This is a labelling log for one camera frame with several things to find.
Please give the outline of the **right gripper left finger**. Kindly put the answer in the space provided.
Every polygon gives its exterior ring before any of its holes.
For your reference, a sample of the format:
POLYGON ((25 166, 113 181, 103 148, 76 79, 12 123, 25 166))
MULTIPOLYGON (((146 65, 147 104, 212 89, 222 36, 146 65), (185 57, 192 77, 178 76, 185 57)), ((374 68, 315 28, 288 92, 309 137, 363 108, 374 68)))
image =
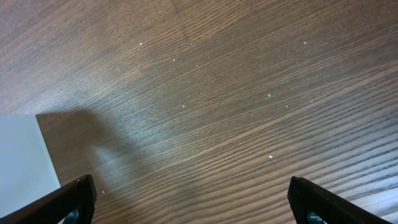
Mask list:
POLYGON ((93 177, 83 175, 50 194, 1 218, 7 224, 90 224, 97 194, 93 177))

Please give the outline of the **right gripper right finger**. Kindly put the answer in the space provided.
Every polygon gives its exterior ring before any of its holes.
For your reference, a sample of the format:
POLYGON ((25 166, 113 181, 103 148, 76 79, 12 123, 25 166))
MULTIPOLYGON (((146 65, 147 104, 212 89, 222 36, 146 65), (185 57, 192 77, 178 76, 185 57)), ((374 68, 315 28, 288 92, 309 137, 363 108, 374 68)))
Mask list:
POLYGON ((297 223, 391 224, 303 177, 290 179, 287 198, 297 223))

